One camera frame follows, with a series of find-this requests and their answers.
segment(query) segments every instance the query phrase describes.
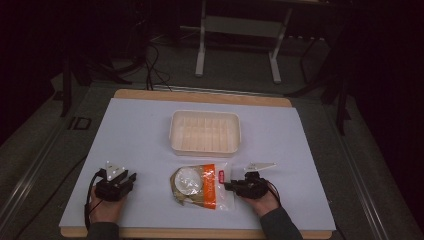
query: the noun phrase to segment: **gray sleeve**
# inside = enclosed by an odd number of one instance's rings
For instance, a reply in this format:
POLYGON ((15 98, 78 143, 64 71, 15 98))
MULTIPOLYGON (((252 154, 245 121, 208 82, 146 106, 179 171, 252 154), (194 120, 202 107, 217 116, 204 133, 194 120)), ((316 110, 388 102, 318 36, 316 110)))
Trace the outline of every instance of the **gray sleeve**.
POLYGON ((87 240, 119 240, 119 226, 111 222, 98 222, 90 226, 87 240))
POLYGON ((303 239, 284 208, 277 208, 261 217, 262 230, 267 240, 303 239))

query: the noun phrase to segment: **white tray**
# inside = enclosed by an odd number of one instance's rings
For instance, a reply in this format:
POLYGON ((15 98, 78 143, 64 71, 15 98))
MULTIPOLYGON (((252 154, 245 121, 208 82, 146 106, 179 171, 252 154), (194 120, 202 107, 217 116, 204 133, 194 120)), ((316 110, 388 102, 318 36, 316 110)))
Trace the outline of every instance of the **white tray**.
POLYGON ((177 155, 231 157, 241 141, 234 113, 176 111, 169 138, 177 155))

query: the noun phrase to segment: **hand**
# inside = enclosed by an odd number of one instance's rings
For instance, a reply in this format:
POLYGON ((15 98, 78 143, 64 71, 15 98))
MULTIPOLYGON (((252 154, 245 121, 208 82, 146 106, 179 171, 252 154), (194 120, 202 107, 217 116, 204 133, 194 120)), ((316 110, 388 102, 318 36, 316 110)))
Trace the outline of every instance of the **hand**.
POLYGON ((243 197, 242 199, 253 207, 253 210, 255 210, 256 214, 258 214, 259 217, 262 217, 265 214, 271 212, 272 210, 280 207, 277 199, 270 191, 268 191, 263 197, 259 199, 250 199, 243 197))
POLYGON ((93 187, 91 191, 91 202, 90 202, 90 220, 91 223, 96 222, 113 222, 118 223, 121 215, 121 209, 127 200, 127 196, 123 197, 118 202, 108 202, 96 197, 94 191, 96 187, 93 187))

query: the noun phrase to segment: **metal stand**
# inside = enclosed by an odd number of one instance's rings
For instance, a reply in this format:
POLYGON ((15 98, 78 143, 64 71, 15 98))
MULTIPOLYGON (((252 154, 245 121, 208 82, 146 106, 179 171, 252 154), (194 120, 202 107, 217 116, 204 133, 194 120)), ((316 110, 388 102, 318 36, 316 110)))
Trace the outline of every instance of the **metal stand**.
POLYGON ((217 16, 208 16, 206 14, 206 0, 202 1, 202 17, 200 20, 200 46, 197 54, 196 72, 197 77, 203 76, 205 63, 205 34, 206 31, 222 32, 230 34, 250 35, 259 37, 276 37, 277 43, 272 52, 269 53, 269 62, 274 83, 281 83, 280 71, 277 63, 278 52, 284 39, 288 22, 291 17, 292 8, 288 8, 284 21, 270 22, 257 21, 240 18, 226 18, 217 16))

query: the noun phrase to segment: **snack bag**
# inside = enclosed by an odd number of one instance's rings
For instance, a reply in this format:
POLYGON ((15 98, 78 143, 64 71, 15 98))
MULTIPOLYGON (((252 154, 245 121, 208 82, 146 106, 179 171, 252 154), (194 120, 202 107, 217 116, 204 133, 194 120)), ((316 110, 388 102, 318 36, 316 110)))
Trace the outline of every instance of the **snack bag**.
POLYGON ((181 167, 170 178, 171 189, 181 205, 188 202, 214 210, 231 210, 234 209, 234 194, 224 187, 230 177, 228 163, 181 167))

